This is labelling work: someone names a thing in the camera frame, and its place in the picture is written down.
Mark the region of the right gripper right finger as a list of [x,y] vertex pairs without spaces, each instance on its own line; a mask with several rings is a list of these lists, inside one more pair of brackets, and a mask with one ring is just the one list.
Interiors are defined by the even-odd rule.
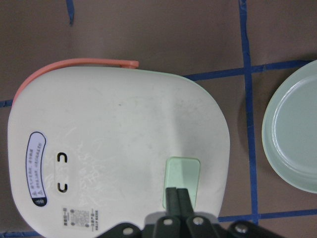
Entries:
[[179,206],[179,214],[181,218],[188,218],[194,215],[193,206],[191,203],[191,199],[189,196],[188,189],[186,188],[177,188],[177,196],[178,196],[178,206]]

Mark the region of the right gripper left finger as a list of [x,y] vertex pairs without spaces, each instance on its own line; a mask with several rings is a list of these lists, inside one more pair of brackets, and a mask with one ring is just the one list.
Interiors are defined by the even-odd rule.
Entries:
[[166,197],[166,213],[170,216],[181,217],[181,207],[178,195],[179,189],[176,187],[168,187],[165,189]]

